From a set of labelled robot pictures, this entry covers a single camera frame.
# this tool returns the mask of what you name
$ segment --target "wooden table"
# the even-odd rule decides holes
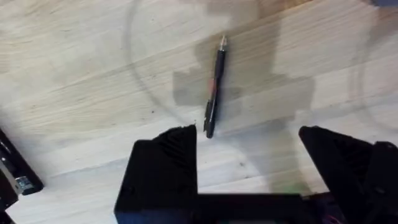
[[[46,185],[8,212],[17,224],[115,223],[133,143],[192,123],[200,192],[325,191],[297,131],[397,144],[397,31],[395,9],[361,0],[0,0],[0,127]]]

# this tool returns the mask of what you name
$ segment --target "wood grain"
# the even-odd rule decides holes
[[[134,141],[198,124],[200,192],[327,190],[297,136],[398,143],[398,15],[357,0],[0,1],[0,125],[45,182],[17,223],[116,223]],[[231,46],[215,137],[215,49]]]

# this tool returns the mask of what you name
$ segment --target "black plastic object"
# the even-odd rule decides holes
[[[41,191],[43,183],[0,130],[0,224],[11,223],[4,212],[18,201],[18,195]]]
[[[398,149],[319,127],[299,135],[349,224],[398,223]]]
[[[114,210],[119,224],[313,223],[299,194],[198,194],[196,143],[195,126],[135,143]]]

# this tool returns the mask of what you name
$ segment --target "pen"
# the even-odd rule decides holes
[[[220,98],[220,85],[221,79],[224,75],[224,65],[225,57],[227,51],[227,39],[224,35],[220,47],[217,51],[216,65],[214,71],[214,77],[211,82],[211,97],[207,101],[206,111],[205,111],[205,123],[203,131],[206,132],[207,138],[212,138],[214,133],[214,128],[216,126],[216,115],[217,115],[217,105]]]

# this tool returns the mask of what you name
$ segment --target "black device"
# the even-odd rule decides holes
[[[319,127],[299,135],[330,192],[198,194],[196,127],[133,147],[114,209],[127,223],[398,223],[398,149]]]
[[[18,195],[30,195],[43,189],[43,183],[0,130],[0,224],[14,223],[6,209],[18,201]]]

